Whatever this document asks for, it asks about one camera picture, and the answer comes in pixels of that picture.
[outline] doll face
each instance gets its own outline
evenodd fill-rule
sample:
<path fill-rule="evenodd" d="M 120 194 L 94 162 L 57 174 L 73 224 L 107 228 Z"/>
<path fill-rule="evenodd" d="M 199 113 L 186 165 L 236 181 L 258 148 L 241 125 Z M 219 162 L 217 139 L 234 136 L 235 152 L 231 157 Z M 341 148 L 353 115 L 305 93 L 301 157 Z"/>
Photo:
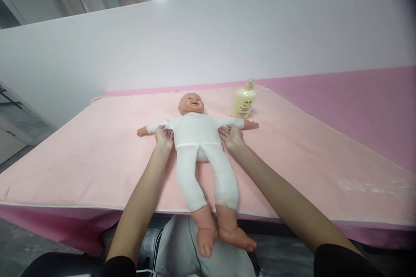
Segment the doll face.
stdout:
<path fill-rule="evenodd" d="M 181 115 L 187 113 L 202 113 L 204 111 L 204 103 L 198 94 L 188 93 L 181 98 L 178 110 Z"/>

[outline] person's lap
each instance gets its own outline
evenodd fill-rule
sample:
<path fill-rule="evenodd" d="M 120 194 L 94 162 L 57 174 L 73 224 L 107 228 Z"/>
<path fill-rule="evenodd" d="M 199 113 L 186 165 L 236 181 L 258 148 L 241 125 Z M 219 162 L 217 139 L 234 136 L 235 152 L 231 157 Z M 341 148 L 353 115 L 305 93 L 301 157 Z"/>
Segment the person's lap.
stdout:
<path fill-rule="evenodd" d="M 162 276 L 241 276 L 254 277 L 254 268 L 246 251 L 223 242 L 215 243 L 211 258 L 198 254 L 198 227 L 190 216 L 174 215 L 165 225 L 156 259 L 156 271 Z"/>

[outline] doll leg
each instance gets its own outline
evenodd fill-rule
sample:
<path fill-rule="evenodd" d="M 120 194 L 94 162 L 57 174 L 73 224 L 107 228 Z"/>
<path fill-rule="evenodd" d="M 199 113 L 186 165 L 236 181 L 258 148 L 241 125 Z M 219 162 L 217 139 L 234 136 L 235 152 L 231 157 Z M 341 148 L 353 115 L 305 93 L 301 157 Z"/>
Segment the doll leg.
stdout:
<path fill-rule="evenodd" d="M 191 216 L 199 228 L 197 235 L 198 252 L 210 258 L 218 238 L 217 227 L 207 204 L 204 192 L 195 177 L 198 145 L 181 146 L 176 149 L 176 180 L 182 189 Z"/>
<path fill-rule="evenodd" d="M 237 248 L 253 251 L 257 244 L 237 225 L 238 185 L 234 170 L 220 145 L 202 146 L 214 172 L 215 207 L 218 232 L 225 242 Z"/>

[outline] lotion bottle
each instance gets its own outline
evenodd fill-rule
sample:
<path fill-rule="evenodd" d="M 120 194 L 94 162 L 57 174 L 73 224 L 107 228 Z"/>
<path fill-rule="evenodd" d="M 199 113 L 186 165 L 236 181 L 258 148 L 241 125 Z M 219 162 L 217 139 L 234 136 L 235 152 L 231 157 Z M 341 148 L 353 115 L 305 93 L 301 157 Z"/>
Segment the lotion bottle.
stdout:
<path fill-rule="evenodd" d="M 244 87 L 237 91 L 231 116 L 247 119 L 256 96 L 257 92 L 254 90 L 254 79 L 250 78 Z"/>

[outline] pink towel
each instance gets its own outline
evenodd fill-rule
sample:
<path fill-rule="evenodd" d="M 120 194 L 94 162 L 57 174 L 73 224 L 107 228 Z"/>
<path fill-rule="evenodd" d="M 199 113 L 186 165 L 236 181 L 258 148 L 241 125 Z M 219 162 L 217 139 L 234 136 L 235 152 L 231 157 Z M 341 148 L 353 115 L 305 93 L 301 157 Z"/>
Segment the pink towel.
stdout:
<path fill-rule="evenodd" d="M 228 116 L 237 88 L 202 90 L 206 113 Z M 305 114 L 270 90 L 256 87 L 249 119 L 260 128 L 246 143 L 331 220 L 415 225 L 416 178 L 362 144 Z M 153 136 L 136 130 L 178 117 L 186 92 L 106 97 L 93 102 L 0 175 L 0 203 L 24 206 L 123 209 L 152 149 Z M 277 215 L 249 176 L 230 157 L 240 188 L 239 213 Z M 157 211 L 187 212 L 168 163 Z M 210 165 L 197 177 L 214 208 Z"/>

